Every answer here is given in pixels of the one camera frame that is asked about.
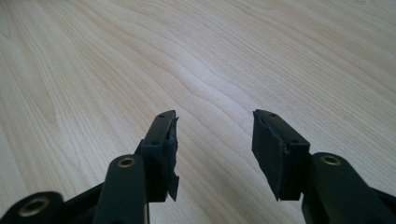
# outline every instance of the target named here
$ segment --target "screw hole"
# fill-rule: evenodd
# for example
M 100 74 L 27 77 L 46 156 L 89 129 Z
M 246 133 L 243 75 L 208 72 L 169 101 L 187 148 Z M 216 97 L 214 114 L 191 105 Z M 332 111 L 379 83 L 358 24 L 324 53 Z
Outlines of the screw hole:
M 49 204 L 47 197 L 34 198 L 21 208 L 19 214 L 21 217 L 31 217 L 46 209 Z
M 341 165 L 341 161 L 333 156 L 325 155 L 320 157 L 320 159 L 329 165 Z
M 134 158 L 124 158 L 119 161 L 119 167 L 125 168 L 125 167 L 130 167 L 135 164 Z

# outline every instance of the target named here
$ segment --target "black plastic bracket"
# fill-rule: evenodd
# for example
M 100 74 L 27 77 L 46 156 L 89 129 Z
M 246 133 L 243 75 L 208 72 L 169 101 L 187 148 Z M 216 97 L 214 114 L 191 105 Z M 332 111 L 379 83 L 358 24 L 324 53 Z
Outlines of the black plastic bracket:
M 134 155 L 110 163 L 106 180 L 64 203 L 57 192 L 40 192 L 15 203 L 0 224 L 149 223 L 149 203 L 176 200 L 177 118 L 158 115 Z
M 368 187 L 352 166 L 330 153 L 309 154 L 309 143 L 278 115 L 256 110 L 252 151 L 281 200 L 304 194 L 309 224 L 396 223 L 396 198 Z

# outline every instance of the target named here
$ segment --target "black clamp jaw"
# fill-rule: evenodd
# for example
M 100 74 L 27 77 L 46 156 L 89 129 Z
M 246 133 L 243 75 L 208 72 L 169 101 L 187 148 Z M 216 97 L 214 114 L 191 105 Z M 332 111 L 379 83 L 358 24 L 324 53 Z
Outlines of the black clamp jaw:
M 309 224 L 396 223 L 396 198 L 372 189 L 343 158 L 309 153 L 309 142 L 278 115 L 256 110 L 252 151 L 276 199 L 298 201 Z
M 15 203 L 0 220 L 14 223 L 149 223 L 149 203 L 177 197 L 177 117 L 158 115 L 134 154 L 113 160 L 106 180 L 64 202 L 57 192 L 40 192 Z

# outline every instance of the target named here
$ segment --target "wood grain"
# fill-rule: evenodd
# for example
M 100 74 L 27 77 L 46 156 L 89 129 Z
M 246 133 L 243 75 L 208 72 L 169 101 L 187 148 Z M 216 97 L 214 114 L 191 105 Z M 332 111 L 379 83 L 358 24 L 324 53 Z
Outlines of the wood grain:
M 175 109 L 177 202 L 152 223 L 304 223 L 251 153 L 252 111 L 396 195 L 396 3 L 0 1 L 0 214 L 70 199 Z

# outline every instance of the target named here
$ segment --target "light wood surface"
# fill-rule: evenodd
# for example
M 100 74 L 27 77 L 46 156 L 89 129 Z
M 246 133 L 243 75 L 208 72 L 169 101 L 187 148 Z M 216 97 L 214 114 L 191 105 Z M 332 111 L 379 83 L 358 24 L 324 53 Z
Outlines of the light wood surface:
M 152 223 L 304 223 L 251 152 L 252 111 L 396 195 L 396 2 L 0 1 L 0 214 L 70 199 L 180 117 L 177 202 Z

